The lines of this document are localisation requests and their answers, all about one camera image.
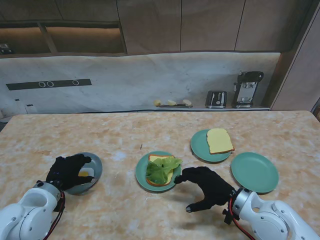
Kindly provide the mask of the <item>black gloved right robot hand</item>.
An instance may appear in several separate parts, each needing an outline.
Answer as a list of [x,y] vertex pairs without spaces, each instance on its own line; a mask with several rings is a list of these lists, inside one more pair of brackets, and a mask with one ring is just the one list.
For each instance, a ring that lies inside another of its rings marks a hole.
[[209,210],[213,206],[223,206],[236,192],[235,188],[206,166],[188,167],[174,179],[175,184],[192,182],[200,187],[204,199],[186,207],[186,212],[193,213]]

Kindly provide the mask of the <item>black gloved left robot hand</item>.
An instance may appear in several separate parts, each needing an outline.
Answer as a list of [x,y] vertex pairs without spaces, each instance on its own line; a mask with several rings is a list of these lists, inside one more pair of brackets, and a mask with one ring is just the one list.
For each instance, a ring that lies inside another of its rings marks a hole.
[[93,176],[79,176],[81,168],[91,161],[90,157],[83,154],[68,157],[59,156],[51,166],[45,182],[62,191],[94,182],[95,178]]

